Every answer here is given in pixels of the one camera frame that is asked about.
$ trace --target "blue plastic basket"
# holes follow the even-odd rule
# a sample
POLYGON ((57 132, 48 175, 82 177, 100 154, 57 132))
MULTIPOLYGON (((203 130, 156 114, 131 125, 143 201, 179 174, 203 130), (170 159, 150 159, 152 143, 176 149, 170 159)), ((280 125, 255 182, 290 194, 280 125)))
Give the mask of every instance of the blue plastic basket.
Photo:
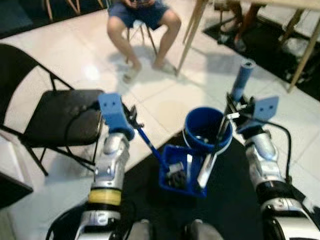
POLYGON ((186 183, 185 189, 177 189, 174 187, 170 187, 166 184, 166 175, 167 169, 160 165, 159 169, 159 185, 161 188, 173 191, 180 194, 185 194, 194 197, 205 198, 207 196, 207 188, 198 189, 197 177, 200 172, 202 163, 204 161, 204 157, 198 151, 182 147, 182 146, 174 146, 174 145, 165 145, 162 153, 162 159, 165 161, 167 165, 176 164, 182 162, 183 169, 187 171, 187 155, 192 155, 192 164, 190 169, 190 180, 186 183))

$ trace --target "black folding chair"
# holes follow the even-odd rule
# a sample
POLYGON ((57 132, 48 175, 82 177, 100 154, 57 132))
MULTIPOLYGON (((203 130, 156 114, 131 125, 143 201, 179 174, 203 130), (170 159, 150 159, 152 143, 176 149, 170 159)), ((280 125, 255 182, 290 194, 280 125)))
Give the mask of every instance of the black folding chair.
POLYGON ((46 149, 54 150, 76 160, 91 169, 95 165, 98 140, 103 126, 100 111, 90 106, 97 104, 102 90, 74 90, 52 71, 22 50, 7 44, 0 44, 0 129, 16 135, 34 162, 45 176, 42 165, 46 149), (44 92, 23 133, 4 125, 8 106, 15 90, 35 67, 49 73, 52 90, 44 92), (58 90, 56 81, 70 90, 58 90), (69 146, 85 146, 95 143, 93 160, 89 161, 72 154, 69 146), (40 158, 33 148, 43 148, 40 158))

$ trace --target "black mat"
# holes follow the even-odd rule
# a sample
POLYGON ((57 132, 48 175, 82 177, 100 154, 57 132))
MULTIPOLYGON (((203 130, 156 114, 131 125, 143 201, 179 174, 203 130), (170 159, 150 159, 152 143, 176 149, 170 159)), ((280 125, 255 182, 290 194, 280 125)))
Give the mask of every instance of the black mat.
MULTIPOLYGON (((210 37, 218 40, 219 39, 219 26, 216 24, 212 27, 209 27, 203 31, 205 34, 210 37)), ((258 21, 255 26, 249 29, 243 35, 243 41, 247 46, 245 52, 238 52, 246 58, 255 60, 255 62, 266 69, 267 71, 273 73, 279 78, 283 79, 286 82, 291 82, 291 79, 286 79, 286 72, 294 73, 298 66, 296 57, 292 54, 285 53, 283 51, 277 51, 278 48, 278 38, 283 34, 281 26, 277 24, 271 24, 265 21, 258 21)), ((292 37, 305 38, 300 34, 293 34, 292 37)), ((225 43, 226 46, 232 48, 234 51, 237 50, 234 48, 232 38, 225 43)), ((320 54, 311 59, 306 65, 307 69, 313 64, 313 62, 318 61, 320 54)), ((320 101, 320 67, 318 66, 317 70, 312 74, 309 82, 303 82, 297 84, 297 87, 320 101)))
MULTIPOLYGON (((183 146, 179 133, 168 142, 183 146)), ((216 227, 225 240, 263 239, 257 197, 249 179, 244 147, 233 139, 219 156, 208 182, 207 198, 193 198, 158 186, 158 162, 153 155, 125 175, 124 198, 137 206, 137 219, 149 219, 157 240, 180 239, 182 227, 202 219, 216 227)))
MULTIPOLYGON (((1 0, 0 39, 78 16, 66 0, 50 0, 53 15, 51 22, 44 2, 45 0, 1 0)), ((80 0, 80 6, 82 15, 101 10, 96 0, 80 0)))

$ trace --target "yellow band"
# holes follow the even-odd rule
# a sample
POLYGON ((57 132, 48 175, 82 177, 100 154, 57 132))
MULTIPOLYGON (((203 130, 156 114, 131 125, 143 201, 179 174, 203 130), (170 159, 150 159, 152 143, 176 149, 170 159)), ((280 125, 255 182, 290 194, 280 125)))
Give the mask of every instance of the yellow band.
POLYGON ((115 189, 93 189, 90 191, 88 202, 92 204, 119 206, 121 202, 121 191, 115 189))

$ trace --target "foot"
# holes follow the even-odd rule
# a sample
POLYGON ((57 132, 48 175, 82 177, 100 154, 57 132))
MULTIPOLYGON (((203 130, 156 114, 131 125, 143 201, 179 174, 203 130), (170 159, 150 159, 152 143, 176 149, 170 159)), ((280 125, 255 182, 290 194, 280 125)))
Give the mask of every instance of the foot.
POLYGON ((155 61, 152 68, 156 71, 161 71, 166 74, 175 75, 177 73, 177 69, 167 61, 163 61, 161 63, 155 61))
POLYGON ((232 21, 229 21, 225 24, 223 24, 220 27, 220 30, 224 34, 231 34, 233 32, 237 32, 238 29, 241 27, 242 21, 239 19, 234 19, 232 21))
POLYGON ((247 50, 247 46, 246 46, 245 42, 242 40, 242 38, 235 38, 234 39, 234 47, 240 53, 243 53, 247 50))
POLYGON ((138 73, 141 71, 141 63, 134 64, 132 67, 129 68, 129 70, 123 75, 123 81, 126 84, 131 83, 138 75, 138 73))

